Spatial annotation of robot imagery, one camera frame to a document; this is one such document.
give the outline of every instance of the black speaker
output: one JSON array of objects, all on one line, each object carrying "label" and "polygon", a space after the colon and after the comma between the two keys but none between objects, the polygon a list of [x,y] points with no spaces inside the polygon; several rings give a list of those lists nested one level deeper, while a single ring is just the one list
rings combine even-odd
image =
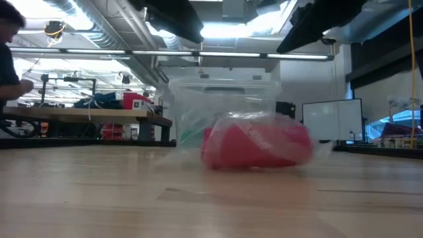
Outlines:
[{"label": "black speaker", "polygon": [[297,107],[292,102],[276,102],[276,112],[295,119]]}]

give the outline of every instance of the plastic bag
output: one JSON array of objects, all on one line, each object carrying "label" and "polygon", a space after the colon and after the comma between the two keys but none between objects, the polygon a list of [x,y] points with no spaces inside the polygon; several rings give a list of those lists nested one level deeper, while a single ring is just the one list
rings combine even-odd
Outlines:
[{"label": "plastic bag", "polygon": [[288,167],[312,156],[307,129],[281,114],[231,112],[204,130],[201,158],[210,169]]}]

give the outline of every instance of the red box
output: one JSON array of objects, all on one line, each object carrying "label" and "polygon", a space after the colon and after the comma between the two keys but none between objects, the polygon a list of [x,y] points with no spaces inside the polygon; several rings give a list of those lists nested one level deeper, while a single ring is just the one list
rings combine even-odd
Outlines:
[{"label": "red box", "polygon": [[151,100],[139,95],[137,93],[124,93],[124,109],[126,110],[132,110],[132,104],[134,103],[134,100],[144,100],[145,102],[151,103]]}]

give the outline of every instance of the white wall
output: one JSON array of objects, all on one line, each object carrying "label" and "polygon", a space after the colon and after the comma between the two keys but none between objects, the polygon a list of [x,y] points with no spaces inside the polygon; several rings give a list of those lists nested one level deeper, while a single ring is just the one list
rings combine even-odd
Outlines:
[{"label": "white wall", "polygon": [[[423,80],[420,70],[416,69],[416,98],[423,100]],[[398,73],[384,80],[360,87],[355,90],[357,99],[362,99],[363,116],[372,123],[389,116],[389,95],[411,97],[411,71]]]},{"label": "white wall", "polygon": [[[262,68],[233,68],[232,70],[221,67],[203,67],[205,74],[210,75],[210,79],[236,79],[252,80],[253,75],[261,75],[262,80],[269,81],[270,73],[266,73]],[[200,77],[199,67],[163,67],[169,79]]]},{"label": "white wall", "polygon": [[282,82],[278,101],[293,102],[297,106],[297,120],[302,120],[304,103],[346,98],[345,74],[351,70],[350,46],[341,46],[334,61],[281,61],[278,66],[275,70],[280,70]]}]

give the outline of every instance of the ceiling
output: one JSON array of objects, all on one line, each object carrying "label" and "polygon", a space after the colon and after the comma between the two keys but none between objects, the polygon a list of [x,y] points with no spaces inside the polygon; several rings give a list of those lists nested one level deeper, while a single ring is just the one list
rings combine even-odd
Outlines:
[{"label": "ceiling", "polygon": [[[20,0],[8,0],[12,3],[20,3],[18,9],[26,15],[28,26],[25,30],[31,31],[31,34],[19,34],[11,46],[16,47],[47,47],[47,36],[42,32],[44,25],[52,19],[65,20],[60,18],[63,15],[59,9],[59,13],[44,12],[46,7],[43,7],[42,14],[38,14],[38,10],[34,8],[38,6],[37,2],[42,0],[32,0],[30,4],[23,5]],[[58,2],[72,1],[78,7],[82,8],[84,13],[94,14],[97,30],[106,30],[108,36],[115,36],[120,41],[120,45],[126,50],[152,50],[130,26],[127,19],[117,10],[116,0],[58,0]],[[297,0],[295,7],[304,6],[311,0]],[[403,18],[404,10],[406,10],[405,0],[377,0],[369,1],[364,11],[353,22],[343,28],[332,29],[328,33],[328,37],[339,39],[340,42],[362,42],[375,34],[377,31],[383,31],[384,28],[390,27],[396,20]],[[413,1],[416,6],[422,4],[423,0]],[[246,6],[251,6],[254,1],[248,1]],[[220,1],[193,1],[192,5],[196,10],[199,18],[203,22],[223,22],[223,3]],[[136,13],[137,18],[142,19],[143,13]],[[94,19],[93,15],[88,15],[90,19]],[[179,39],[180,45],[184,50],[206,50],[213,52],[256,52],[256,53],[275,53],[276,48],[283,40],[284,36],[289,32],[292,25],[287,21],[279,33],[269,35],[254,35],[252,37],[242,38],[206,38],[203,44],[195,44],[185,39]],[[55,48],[86,48],[98,49],[98,45],[87,37],[87,33],[77,32],[69,26],[65,30],[64,37]],[[157,35],[150,35],[157,45],[158,49],[166,48],[167,45],[162,37]],[[308,46],[304,46],[295,50],[292,53],[296,54],[329,54],[328,46],[321,42],[316,42]],[[149,56],[137,56],[136,59],[130,60],[102,58],[100,56],[49,56],[48,54],[33,56],[30,54],[15,54],[16,59],[20,59],[17,63],[21,64],[20,68],[23,72],[28,71],[34,65],[34,70],[27,73],[27,77],[36,82],[37,87],[40,86],[39,80],[41,73],[56,73],[61,75],[72,75],[78,71],[80,77],[96,77],[99,82],[99,87],[103,89],[133,89],[138,91],[153,89],[147,88],[145,85],[157,86],[160,82],[154,82],[147,76],[152,74],[151,71],[146,70],[151,67],[152,58]],[[198,66],[198,58],[175,58],[175,57],[160,57],[160,65],[165,67],[195,67]],[[142,64],[143,67],[138,67],[139,64],[133,64],[133,60]],[[248,59],[248,58],[202,58],[202,67],[224,67],[224,68],[263,68],[267,72],[271,71],[279,62],[276,59]],[[99,70],[98,66],[103,65],[103,70]],[[122,85],[116,80],[116,75],[122,72],[131,75],[132,82],[130,85]],[[167,75],[171,74],[171,70],[166,70]],[[50,87],[55,87],[55,82],[49,84]],[[51,96],[55,95],[55,91],[51,90]],[[72,96],[80,96],[80,91],[72,90]]]}]

